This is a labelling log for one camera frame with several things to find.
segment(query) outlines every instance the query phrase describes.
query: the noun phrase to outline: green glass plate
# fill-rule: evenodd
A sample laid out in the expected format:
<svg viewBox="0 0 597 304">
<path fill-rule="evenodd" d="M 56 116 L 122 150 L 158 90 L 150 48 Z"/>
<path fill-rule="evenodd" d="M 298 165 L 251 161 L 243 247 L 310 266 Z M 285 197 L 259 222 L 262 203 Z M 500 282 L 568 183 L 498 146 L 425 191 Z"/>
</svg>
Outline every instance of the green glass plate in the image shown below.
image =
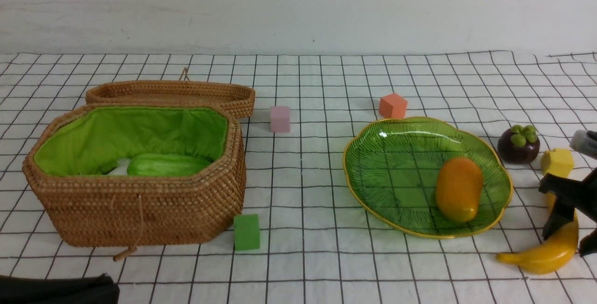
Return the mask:
<svg viewBox="0 0 597 304">
<path fill-rule="evenodd" d="M 439 169 L 452 157 L 468 157 L 483 172 L 479 210 L 468 223 L 446 219 L 435 203 Z M 500 221 L 512 198 L 512 180 L 491 146 L 430 117 L 367 125 L 346 146 L 343 166 L 350 191 L 367 211 L 416 236 L 479 234 Z"/>
</svg>

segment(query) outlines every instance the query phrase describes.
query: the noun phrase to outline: woven rattan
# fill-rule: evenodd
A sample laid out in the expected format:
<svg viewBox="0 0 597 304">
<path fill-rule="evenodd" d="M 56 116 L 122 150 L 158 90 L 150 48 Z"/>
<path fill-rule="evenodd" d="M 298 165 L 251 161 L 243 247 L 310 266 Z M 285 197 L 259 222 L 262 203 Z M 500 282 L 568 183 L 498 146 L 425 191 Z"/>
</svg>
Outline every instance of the woven rattan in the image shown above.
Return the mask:
<svg viewBox="0 0 597 304">
<path fill-rule="evenodd" d="M 87 104 L 217 104 L 232 117 L 250 117 L 255 106 L 255 90 L 234 83 L 190 81 L 187 68 L 179 81 L 134 80 L 105 83 L 85 94 Z"/>
<path fill-rule="evenodd" d="M 241 213 L 247 173 L 239 122 L 218 106 L 207 107 L 228 119 L 226 148 L 221 158 L 194 176 L 49 176 L 34 162 L 39 147 L 60 127 L 103 106 L 88 104 L 54 119 L 23 162 L 23 172 L 60 237 L 75 247 L 197 244 L 207 242 Z M 151 102 L 151 106 L 171 104 Z"/>
</svg>

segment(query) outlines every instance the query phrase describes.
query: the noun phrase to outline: toy banana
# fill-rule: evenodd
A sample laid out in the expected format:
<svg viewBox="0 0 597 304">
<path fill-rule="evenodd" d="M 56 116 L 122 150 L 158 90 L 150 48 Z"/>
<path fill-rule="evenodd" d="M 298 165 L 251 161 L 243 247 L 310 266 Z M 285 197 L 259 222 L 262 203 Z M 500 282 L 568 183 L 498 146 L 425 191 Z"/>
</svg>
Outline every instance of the toy banana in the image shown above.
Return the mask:
<svg viewBox="0 0 597 304">
<path fill-rule="evenodd" d="M 548 212 L 554 207 L 555 196 L 546 194 Z M 542 245 L 521 251 L 520 253 L 498 253 L 501 263 L 514 264 L 530 274 L 549 274 L 568 263 L 576 253 L 578 245 L 578 219 L 557 230 Z"/>
</svg>

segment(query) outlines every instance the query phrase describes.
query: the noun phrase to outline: cucumber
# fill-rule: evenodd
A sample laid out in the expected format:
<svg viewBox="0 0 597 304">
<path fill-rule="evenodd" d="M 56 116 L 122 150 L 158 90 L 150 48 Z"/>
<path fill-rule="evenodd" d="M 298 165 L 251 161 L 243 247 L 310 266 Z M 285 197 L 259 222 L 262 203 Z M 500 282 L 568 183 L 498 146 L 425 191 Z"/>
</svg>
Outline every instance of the cucumber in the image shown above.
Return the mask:
<svg viewBox="0 0 597 304">
<path fill-rule="evenodd" d="M 129 176 L 192 176 L 211 162 L 203 157 L 177 154 L 143 153 L 131 159 Z"/>
</svg>

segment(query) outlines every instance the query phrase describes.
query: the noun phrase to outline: orange block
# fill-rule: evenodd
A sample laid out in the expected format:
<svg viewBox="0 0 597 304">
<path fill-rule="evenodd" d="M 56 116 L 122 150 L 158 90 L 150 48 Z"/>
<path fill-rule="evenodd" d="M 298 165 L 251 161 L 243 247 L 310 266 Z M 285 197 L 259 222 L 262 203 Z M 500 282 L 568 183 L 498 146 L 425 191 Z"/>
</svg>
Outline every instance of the orange block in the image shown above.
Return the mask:
<svg viewBox="0 0 597 304">
<path fill-rule="evenodd" d="M 409 102 L 396 93 L 383 97 L 379 102 L 379 113 L 386 119 L 402 119 Z"/>
</svg>

